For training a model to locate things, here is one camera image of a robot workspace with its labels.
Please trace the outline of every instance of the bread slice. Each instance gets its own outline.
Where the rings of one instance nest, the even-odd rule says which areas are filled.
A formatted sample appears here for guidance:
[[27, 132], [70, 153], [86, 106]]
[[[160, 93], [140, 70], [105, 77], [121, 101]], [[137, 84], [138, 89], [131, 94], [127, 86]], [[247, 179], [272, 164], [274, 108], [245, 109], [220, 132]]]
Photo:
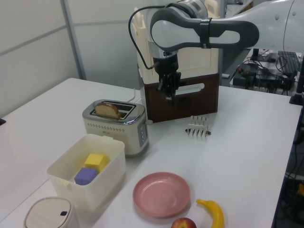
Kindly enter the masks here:
[[103, 102], [95, 106], [95, 113], [99, 116], [111, 117], [116, 119], [121, 117], [121, 114], [119, 113], [119, 110], [115, 105]]

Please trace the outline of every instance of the red apple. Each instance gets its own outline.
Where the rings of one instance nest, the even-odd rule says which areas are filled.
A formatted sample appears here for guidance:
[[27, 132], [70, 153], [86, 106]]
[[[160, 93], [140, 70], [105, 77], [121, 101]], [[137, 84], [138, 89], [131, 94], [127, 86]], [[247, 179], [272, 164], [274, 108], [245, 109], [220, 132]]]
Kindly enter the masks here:
[[172, 223], [171, 228], [196, 228], [196, 225], [190, 218], [178, 218]]

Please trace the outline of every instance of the banana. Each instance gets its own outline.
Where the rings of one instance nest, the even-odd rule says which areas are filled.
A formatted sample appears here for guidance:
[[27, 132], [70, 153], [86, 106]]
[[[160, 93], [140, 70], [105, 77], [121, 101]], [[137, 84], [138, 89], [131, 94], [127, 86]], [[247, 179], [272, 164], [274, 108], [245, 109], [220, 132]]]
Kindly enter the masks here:
[[213, 223], [211, 228], [224, 228], [224, 214], [216, 202], [212, 200], [205, 201], [202, 199], [197, 199], [196, 202], [206, 207], [207, 210], [212, 214]]

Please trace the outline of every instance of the computer keyboard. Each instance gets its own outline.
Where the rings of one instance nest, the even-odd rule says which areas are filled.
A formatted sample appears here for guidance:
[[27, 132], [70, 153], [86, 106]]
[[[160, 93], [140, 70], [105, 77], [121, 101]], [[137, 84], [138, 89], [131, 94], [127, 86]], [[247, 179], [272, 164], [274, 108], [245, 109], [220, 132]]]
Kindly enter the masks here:
[[283, 75], [294, 77], [298, 73], [300, 61], [295, 52], [278, 51], [279, 62]]

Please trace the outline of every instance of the container lid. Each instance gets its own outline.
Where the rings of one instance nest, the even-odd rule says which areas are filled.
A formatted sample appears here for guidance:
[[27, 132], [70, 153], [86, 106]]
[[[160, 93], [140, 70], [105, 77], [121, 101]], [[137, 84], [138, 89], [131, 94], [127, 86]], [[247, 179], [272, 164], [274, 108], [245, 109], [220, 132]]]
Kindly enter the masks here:
[[68, 220], [71, 203], [63, 198], [44, 198], [37, 201], [29, 210], [25, 228], [59, 228]]

